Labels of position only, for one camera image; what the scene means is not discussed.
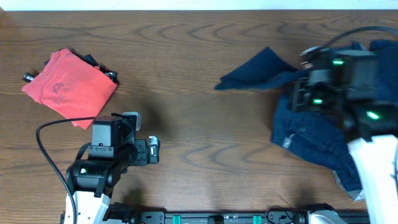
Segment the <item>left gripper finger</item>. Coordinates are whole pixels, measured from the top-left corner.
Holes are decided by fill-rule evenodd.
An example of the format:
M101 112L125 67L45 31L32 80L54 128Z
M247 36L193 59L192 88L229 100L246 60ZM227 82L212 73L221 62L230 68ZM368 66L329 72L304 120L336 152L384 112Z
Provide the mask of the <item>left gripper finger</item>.
M131 129L139 131L141 128L141 115L137 111L112 113L112 116L117 116L123 119L123 123L128 125Z
M149 163L157 164L159 162L160 141L157 136L149 137Z

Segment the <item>dark navy shorts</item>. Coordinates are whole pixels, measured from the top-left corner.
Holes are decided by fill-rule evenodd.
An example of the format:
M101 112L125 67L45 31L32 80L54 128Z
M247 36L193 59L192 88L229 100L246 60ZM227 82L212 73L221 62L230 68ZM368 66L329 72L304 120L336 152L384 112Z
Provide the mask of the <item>dark navy shorts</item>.
M266 47L232 72L222 76L216 90L267 90L282 88L300 78L308 70L298 70Z

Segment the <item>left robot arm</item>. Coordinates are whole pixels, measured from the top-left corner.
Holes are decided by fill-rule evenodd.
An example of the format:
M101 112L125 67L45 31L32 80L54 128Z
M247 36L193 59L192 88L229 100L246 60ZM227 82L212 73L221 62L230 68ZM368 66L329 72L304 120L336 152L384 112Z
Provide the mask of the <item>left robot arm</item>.
M137 139L138 112L113 113L93 121L91 142L67 169L71 192L61 223L139 223L139 214L123 203L111 203L113 190L131 166L159 162L157 136Z

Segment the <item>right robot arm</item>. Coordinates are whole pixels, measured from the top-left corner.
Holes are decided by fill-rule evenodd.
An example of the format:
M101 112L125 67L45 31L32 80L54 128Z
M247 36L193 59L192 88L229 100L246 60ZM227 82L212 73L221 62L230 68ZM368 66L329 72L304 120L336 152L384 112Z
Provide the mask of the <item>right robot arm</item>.
M313 47L300 56L309 74L294 82L289 108L339 119L369 221L397 223L397 105L377 98L377 55Z

